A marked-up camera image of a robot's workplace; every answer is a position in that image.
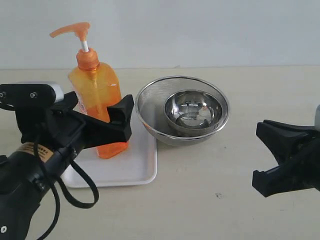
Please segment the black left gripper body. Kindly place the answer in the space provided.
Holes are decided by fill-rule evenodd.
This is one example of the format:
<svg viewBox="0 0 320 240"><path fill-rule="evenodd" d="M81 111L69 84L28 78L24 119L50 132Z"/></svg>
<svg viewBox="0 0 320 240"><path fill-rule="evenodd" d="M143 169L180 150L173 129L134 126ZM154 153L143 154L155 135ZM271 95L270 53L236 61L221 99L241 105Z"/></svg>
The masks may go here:
<svg viewBox="0 0 320 240"><path fill-rule="evenodd" d="M52 106L14 108L22 143L14 156L24 165L72 165L84 149L84 122L72 114L75 110L59 115Z"/></svg>

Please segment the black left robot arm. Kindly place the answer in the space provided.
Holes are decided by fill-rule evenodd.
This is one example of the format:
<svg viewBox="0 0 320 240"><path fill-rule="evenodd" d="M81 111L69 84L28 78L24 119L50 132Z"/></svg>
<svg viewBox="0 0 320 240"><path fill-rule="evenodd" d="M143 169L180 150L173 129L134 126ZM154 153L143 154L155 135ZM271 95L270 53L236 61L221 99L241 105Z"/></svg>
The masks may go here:
<svg viewBox="0 0 320 240"><path fill-rule="evenodd" d="M74 207L89 209L99 200L99 190L75 159L84 149L111 143L127 142L132 134L130 122L134 100L128 94L119 103L109 106L110 121L104 122L75 111L75 92L62 101L30 98L19 94L6 98L1 108L14 111L21 132L21 146L11 155L0 157L0 237L3 240L26 238L31 219L43 197L52 191L55 214L47 237L60 215L60 187ZM62 174L72 167L88 184L94 202L81 202L68 191Z"/></svg>

